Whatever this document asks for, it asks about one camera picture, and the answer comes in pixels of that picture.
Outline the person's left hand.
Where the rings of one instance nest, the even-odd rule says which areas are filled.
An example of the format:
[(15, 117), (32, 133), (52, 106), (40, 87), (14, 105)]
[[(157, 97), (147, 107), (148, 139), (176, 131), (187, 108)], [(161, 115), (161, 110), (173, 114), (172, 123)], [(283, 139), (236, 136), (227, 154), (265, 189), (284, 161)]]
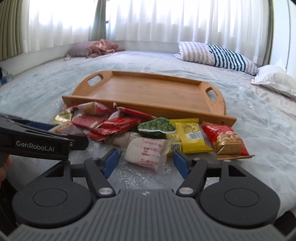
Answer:
[(11, 168), (13, 165), (11, 156), (8, 156), (5, 164), (0, 168), (0, 186), (3, 180), (6, 178), (6, 168)]

